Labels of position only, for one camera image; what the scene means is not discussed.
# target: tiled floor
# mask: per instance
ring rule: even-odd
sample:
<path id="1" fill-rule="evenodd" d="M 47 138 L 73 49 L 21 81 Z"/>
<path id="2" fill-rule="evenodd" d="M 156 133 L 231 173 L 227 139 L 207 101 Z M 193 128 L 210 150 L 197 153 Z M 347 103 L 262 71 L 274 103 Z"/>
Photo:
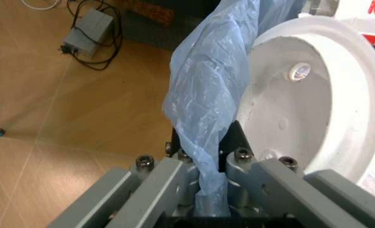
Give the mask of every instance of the tiled floor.
<path id="1" fill-rule="evenodd" d="M 108 169 L 159 159 L 170 139 L 171 52 L 125 40 L 108 69 L 85 68 L 57 51 L 64 4 L 0 0 L 0 228 L 45 227 Z"/>

